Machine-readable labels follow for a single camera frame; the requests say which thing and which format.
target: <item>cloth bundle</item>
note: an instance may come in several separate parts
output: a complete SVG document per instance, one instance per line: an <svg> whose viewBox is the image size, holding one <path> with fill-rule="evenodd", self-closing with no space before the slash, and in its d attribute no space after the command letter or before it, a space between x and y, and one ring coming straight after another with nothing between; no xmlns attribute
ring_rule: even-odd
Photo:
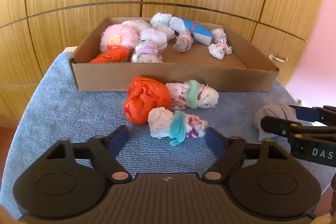
<svg viewBox="0 0 336 224"><path fill-rule="evenodd" d="M195 80L186 83L167 83L171 96L172 110L183 110L186 107L196 109L215 107L218 104L218 92Z"/></svg>
<svg viewBox="0 0 336 224"><path fill-rule="evenodd" d="M162 63L162 57L153 42L141 39L135 47L131 61L133 63Z"/></svg>
<svg viewBox="0 0 336 224"><path fill-rule="evenodd" d="M148 113L156 107L170 108L171 98L167 87L151 78L135 77L127 89L123 110L127 120L144 125Z"/></svg>
<svg viewBox="0 0 336 224"><path fill-rule="evenodd" d="M213 40L215 44L209 45L209 53L222 60L224 55L229 55L232 53L233 48L227 44L227 36L223 28L216 28L211 31L213 34Z"/></svg>
<svg viewBox="0 0 336 224"><path fill-rule="evenodd" d="M123 46L129 50L134 50L139 42L139 37L136 31L127 25L115 24L108 26L101 35L100 51L107 52L107 46Z"/></svg>
<svg viewBox="0 0 336 224"><path fill-rule="evenodd" d="M208 126L208 122L201 120L198 116L182 111L173 113L164 107L157 107L149 112L148 124L152 137L169 137L173 139L170 142L171 146L178 145L186 137L203 137Z"/></svg>
<svg viewBox="0 0 336 224"><path fill-rule="evenodd" d="M254 118L254 126L259 130L259 140L260 141L264 139L270 139L276 136L272 133L267 133L263 131L263 129L261 128L260 123L263 117L265 116L277 117L280 119L286 119L290 121L297 121L296 112L290 106L280 104L280 103L263 106L257 111L255 118Z"/></svg>
<svg viewBox="0 0 336 224"><path fill-rule="evenodd" d="M108 51L98 55L89 63L122 63L127 62L129 49L119 45L107 45Z"/></svg>
<svg viewBox="0 0 336 224"><path fill-rule="evenodd" d="M122 25L127 25L133 28L137 34L140 34L143 30L150 27L149 23L145 22L142 19L139 20L127 20L122 23Z"/></svg>
<svg viewBox="0 0 336 224"><path fill-rule="evenodd" d="M190 31L184 29L177 37L176 43L173 46L175 52L186 52L191 48L191 45L194 43L193 38L191 37Z"/></svg>
<svg viewBox="0 0 336 224"><path fill-rule="evenodd" d="M173 39L175 37L174 30L170 27L170 20L172 19L171 14L156 13L151 21L151 27L164 32L167 35L167 39Z"/></svg>
<svg viewBox="0 0 336 224"><path fill-rule="evenodd" d="M140 39L154 43L161 54L167 48L167 35L159 30L148 28L140 32Z"/></svg>
<svg viewBox="0 0 336 224"><path fill-rule="evenodd" d="M203 43L207 46L211 43L212 33L209 30L184 18L172 17L170 27L178 33L181 33L184 29L188 29L193 34L194 39L197 42Z"/></svg>

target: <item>table covered with towel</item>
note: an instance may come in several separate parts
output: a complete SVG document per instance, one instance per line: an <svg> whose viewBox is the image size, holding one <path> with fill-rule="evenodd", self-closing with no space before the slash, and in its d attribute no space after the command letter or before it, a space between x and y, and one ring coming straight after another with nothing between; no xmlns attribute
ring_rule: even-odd
<svg viewBox="0 0 336 224"><path fill-rule="evenodd" d="M61 53L50 66L14 135L0 188L0 204L12 216L21 216L12 194L15 180L62 137L69 137L71 142L84 142L95 135L107 136L121 124L126 125L129 140L117 160L132 176L140 172L202 174L216 161L204 138L186 138L183 143L171 147L169 138L152 138L148 125L136 126L128 122L122 111L125 92L79 92L69 67L69 55ZM218 101L217 108L187 108L185 112L208 120L209 126L226 137L240 136L251 143L258 143L253 119L260 107L277 102L295 104L277 81L268 92L221 92ZM274 140L290 150L287 139L277 136ZM299 161L318 179L324 191L335 168Z"/></svg>

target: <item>orange plastic bag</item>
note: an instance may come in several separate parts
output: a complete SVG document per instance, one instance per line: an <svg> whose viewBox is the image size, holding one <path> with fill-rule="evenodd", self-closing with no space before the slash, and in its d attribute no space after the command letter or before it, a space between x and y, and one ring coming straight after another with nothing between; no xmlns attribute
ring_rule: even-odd
<svg viewBox="0 0 336 224"><path fill-rule="evenodd" d="M108 51L98 55L89 63L118 63L127 62L129 49L119 45L108 45Z"/></svg>
<svg viewBox="0 0 336 224"><path fill-rule="evenodd" d="M168 88L151 78L135 77L128 86L127 96L123 105L126 118L140 126L147 122L153 108L163 106L170 109Z"/></svg>

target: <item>silver handle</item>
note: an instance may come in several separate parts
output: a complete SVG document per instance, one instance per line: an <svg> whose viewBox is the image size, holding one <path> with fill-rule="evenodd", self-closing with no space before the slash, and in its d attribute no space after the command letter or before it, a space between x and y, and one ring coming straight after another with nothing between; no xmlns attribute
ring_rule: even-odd
<svg viewBox="0 0 336 224"><path fill-rule="evenodd" d="M275 57L273 54L270 54L270 55L268 56L268 58L269 58L270 60L272 60L272 59L277 60L278 62L281 62L281 63L286 63L286 62L288 61L288 58L284 58L284 59L277 58L277 57Z"/></svg>

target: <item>pink pom-pom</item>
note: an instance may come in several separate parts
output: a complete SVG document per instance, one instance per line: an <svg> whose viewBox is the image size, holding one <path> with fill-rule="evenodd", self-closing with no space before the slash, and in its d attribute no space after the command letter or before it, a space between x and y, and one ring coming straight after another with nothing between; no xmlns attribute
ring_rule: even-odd
<svg viewBox="0 0 336 224"><path fill-rule="evenodd" d="M100 51L107 52L107 45L120 45L134 50L139 42L136 31L127 25L116 24L108 26L100 41Z"/></svg>

